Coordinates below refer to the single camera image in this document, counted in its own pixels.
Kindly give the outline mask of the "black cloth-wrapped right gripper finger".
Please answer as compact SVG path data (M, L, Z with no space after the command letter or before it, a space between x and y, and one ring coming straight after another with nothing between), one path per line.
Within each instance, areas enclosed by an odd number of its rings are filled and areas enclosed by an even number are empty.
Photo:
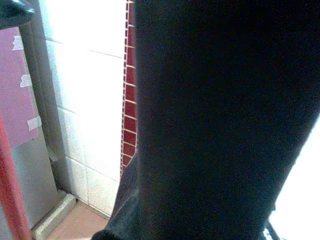
M137 0L137 152L95 240L257 240L320 113L317 0Z

